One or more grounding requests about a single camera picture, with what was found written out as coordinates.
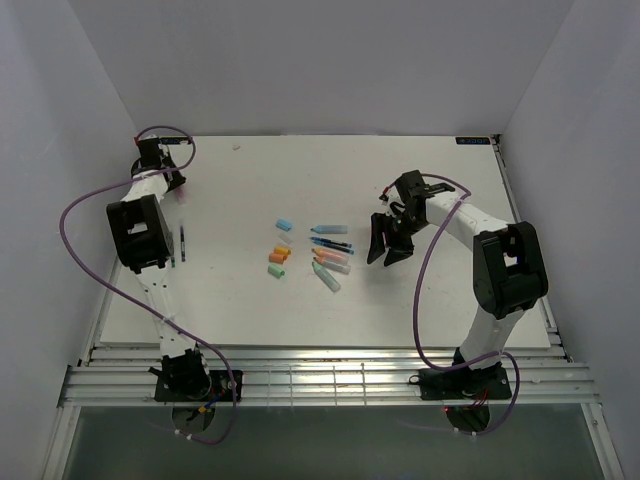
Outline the orange capped marker pen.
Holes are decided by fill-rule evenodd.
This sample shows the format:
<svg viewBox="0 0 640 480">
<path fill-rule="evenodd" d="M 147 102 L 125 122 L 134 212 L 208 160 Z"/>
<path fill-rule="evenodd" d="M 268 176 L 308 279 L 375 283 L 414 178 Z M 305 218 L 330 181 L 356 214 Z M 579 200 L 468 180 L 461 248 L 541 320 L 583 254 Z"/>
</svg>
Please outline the orange capped marker pen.
<svg viewBox="0 0 640 480">
<path fill-rule="evenodd" d="M 348 264 L 341 264 L 335 261 L 331 261 L 326 259 L 325 257 L 315 257 L 314 261 L 326 269 L 339 272 L 341 274 L 347 275 L 351 271 L 351 267 Z"/>
</svg>

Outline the orange pink highlighter pen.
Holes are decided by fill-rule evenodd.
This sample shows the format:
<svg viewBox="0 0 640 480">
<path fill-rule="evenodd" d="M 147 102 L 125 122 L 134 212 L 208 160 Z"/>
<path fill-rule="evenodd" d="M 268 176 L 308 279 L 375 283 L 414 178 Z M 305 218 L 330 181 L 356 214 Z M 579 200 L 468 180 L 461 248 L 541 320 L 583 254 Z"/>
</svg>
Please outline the orange pink highlighter pen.
<svg viewBox="0 0 640 480">
<path fill-rule="evenodd" d="M 329 261 L 333 261 L 336 263 L 347 264 L 349 262 L 349 258 L 347 256 L 328 249 L 313 248 L 312 252 L 318 257 L 323 257 Z"/>
</svg>

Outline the light blue highlighter body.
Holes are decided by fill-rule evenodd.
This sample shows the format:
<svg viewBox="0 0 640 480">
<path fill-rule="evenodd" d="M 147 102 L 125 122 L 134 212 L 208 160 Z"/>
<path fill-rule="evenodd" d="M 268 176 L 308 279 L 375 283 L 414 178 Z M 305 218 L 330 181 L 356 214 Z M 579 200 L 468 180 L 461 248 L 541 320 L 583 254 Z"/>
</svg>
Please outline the light blue highlighter body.
<svg viewBox="0 0 640 480">
<path fill-rule="evenodd" d="M 348 227 L 346 225 L 317 225 L 312 227 L 310 231 L 321 235 L 346 234 Z"/>
</svg>

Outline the two thin pens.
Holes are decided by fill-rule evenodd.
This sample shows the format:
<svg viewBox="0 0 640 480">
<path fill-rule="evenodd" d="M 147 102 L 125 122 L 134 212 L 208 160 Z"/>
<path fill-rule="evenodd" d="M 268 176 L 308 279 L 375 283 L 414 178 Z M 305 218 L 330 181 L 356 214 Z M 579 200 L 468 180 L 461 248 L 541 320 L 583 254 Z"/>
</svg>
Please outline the two thin pens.
<svg viewBox="0 0 640 480">
<path fill-rule="evenodd" d="M 172 220 L 169 233 L 173 242 L 171 267 L 177 268 L 187 260 L 186 220 L 183 217 Z"/>
</svg>

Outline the clear gel pen cap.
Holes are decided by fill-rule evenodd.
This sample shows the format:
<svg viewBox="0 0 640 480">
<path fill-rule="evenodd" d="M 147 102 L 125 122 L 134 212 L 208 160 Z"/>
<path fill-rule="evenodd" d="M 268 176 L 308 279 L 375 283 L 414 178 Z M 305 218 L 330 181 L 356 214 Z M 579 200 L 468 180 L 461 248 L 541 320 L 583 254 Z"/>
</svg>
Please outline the clear gel pen cap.
<svg viewBox="0 0 640 480">
<path fill-rule="evenodd" d="M 286 245 L 291 245 L 293 243 L 293 240 L 284 232 L 281 232 L 278 235 L 279 239 L 282 240 Z"/>
</svg>

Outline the light blue highlighter cap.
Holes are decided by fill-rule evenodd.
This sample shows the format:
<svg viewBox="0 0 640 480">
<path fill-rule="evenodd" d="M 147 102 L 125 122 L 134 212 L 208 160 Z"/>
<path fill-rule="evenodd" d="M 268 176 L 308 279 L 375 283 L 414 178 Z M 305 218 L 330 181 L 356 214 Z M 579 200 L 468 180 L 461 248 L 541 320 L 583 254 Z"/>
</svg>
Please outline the light blue highlighter cap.
<svg viewBox="0 0 640 480">
<path fill-rule="evenodd" d="M 282 218 L 280 218 L 280 219 L 278 219 L 278 220 L 276 221 L 275 226 L 276 226 L 279 230 L 284 231 L 284 232 L 289 232 L 289 231 L 291 231 L 291 230 L 292 230 L 292 228 L 293 228 L 293 224 L 292 224 L 290 221 L 285 220 L 285 219 L 282 219 Z"/>
</svg>

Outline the orange highlighter cap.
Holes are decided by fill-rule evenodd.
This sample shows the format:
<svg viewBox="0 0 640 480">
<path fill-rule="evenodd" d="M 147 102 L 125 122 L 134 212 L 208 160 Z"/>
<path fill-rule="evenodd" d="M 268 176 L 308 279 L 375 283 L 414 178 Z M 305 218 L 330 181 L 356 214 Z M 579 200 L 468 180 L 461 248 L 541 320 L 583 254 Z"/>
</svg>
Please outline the orange highlighter cap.
<svg viewBox="0 0 640 480">
<path fill-rule="evenodd" d="M 292 250 L 288 246 L 276 245 L 273 252 L 279 255 L 289 256 L 292 253 Z"/>
</svg>

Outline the salmon orange marker cap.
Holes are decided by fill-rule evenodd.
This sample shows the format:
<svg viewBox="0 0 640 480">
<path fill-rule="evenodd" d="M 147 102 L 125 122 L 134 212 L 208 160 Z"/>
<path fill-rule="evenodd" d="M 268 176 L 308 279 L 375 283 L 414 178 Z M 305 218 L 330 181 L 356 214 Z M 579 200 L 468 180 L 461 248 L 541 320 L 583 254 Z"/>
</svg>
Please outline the salmon orange marker cap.
<svg viewBox="0 0 640 480">
<path fill-rule="evenodd" d="M 281 254 L 277 252 L 271 252 L 268 256 L 270 263 L 275 264 L 283 264 L 287 260 L 288 256 L 286 254 Z"/>
</svg>

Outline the green highlighter cap piece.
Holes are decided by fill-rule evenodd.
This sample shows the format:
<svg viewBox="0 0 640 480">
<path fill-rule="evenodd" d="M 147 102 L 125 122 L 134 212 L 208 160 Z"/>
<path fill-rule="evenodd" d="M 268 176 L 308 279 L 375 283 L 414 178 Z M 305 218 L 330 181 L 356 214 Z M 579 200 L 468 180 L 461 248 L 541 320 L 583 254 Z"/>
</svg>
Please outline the green highlighter cap piece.
<svg viewBox="0 0 640 480">
<path fill-rule="evenodd" d="M 270 275 L 278 279 L 282 278 L 286 274 L 285 269 L 278 264 L 270 264 L 267 271 Z"/>
</svg>

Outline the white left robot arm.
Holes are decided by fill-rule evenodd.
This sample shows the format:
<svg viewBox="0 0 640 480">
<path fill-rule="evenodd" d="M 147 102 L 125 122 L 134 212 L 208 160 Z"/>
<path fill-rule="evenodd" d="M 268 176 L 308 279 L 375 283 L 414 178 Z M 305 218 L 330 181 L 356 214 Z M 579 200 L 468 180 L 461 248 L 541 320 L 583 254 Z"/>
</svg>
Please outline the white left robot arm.
<svg viewBox="0 0 640 480">
<path fill-rule="evenodd" d="M 116 252 L 141 286 L 160 342 L 161 369 L 154 374 L 177 378 L 190 399 L 205 397 L 212 376 L 197 342 L 173 326 L 181 319 L 170 283 L 174 241 L 161 209 L 165 195 L 186 182 L 169 149 L 156 136 L 138 139 L 139 158 L 131 168 L 134 181 L 126 195 L 106 207 Z"/>
</svg>

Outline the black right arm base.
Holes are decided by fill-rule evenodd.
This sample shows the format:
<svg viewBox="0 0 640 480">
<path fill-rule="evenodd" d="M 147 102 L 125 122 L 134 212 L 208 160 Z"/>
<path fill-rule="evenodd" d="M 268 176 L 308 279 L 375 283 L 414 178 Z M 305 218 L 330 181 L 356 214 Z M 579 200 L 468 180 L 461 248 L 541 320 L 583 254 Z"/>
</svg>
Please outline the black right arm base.
<svg viewBox="0 0 640 480">
<path fill-rule="evenodd" d="M 479 397 L 487 400 L 509 400 L 511 387 L 502 353 L 491 351 L 465 361 L 460 349 L 454 353 L 454 363 L 443 367 L 431 362 L 422 351 L 419 355 L 426 368 L 417 373 L 417 385 L 422 400 L 464 400 Z"/>
</svg>

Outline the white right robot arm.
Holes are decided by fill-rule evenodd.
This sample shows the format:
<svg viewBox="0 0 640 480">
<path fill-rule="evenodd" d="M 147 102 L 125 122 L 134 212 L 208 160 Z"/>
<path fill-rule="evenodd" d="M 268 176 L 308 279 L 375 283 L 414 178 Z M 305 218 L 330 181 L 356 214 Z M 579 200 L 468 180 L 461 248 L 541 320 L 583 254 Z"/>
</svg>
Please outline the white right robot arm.
<svg viewBox="0 0 640 480">
<path fill-rule="evenodd" d="M 477 310 L 457 348 L 451 373 L 454 390 L 474 397 L 488 384 L 485 370 L 500 363 L 504 347 L 525 312 L 548 293 L 549 283 L 535 227 L 509 223 L 471 204 L 472 192 L 459 182 L 413 170 L 401 174 L 380 196 L 386 207 L 371 216 L 368 263 L 391 266 L 414 253 L 413 237 L 434 225 L 436 233 L 419 274 L 425 277 L 436 243 L 449 234 L 472 256 L 472 290 Z"/>
</svg>

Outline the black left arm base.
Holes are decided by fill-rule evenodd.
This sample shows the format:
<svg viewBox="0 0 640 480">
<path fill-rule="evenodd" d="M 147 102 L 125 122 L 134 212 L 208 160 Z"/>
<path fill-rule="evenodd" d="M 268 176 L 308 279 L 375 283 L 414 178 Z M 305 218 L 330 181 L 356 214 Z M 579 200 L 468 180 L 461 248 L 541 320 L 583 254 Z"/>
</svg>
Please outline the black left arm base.
<svg viewBox="0 0 640 480">
<path fill-rule="evenodd" d="M 156 378 L 154 400 L 157 402 L 232 402 L 229 372 L 207 370 L 200 356 L 164 356 L 161 367 L 150 367 Z"/>
</svg>

